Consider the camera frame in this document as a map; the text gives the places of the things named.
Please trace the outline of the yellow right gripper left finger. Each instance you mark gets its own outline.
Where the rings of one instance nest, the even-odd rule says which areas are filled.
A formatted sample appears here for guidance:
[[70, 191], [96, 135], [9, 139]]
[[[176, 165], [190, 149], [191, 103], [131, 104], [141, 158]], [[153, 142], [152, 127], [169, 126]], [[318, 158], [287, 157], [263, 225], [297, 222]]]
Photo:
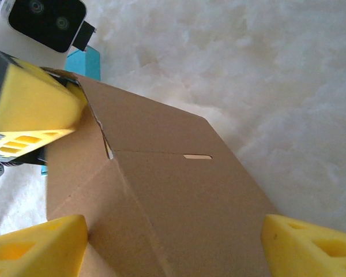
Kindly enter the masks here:
[[82, 215], [0, 235], [0, 277], [78, 277], [87, 243]]

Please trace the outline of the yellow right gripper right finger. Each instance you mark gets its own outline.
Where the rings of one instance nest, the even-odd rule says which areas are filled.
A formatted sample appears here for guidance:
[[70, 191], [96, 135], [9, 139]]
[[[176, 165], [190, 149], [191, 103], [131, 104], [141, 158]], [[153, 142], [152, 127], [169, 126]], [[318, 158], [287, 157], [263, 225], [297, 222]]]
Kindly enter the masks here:
[[346, 233], [266, 215], [261, 242], [272, 277], [346, 277]]

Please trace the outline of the brown cardboard box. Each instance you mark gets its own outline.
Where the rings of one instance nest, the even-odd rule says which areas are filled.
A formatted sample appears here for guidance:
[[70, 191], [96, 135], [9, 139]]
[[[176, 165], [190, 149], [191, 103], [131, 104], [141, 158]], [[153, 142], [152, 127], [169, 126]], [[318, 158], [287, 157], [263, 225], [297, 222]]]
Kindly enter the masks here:
[[80, 277], [270, 277], [260, 233], [276, 209], [205, 118], [58, 75], [88, 100], [46, 149], [48, 219], [88, 226]]

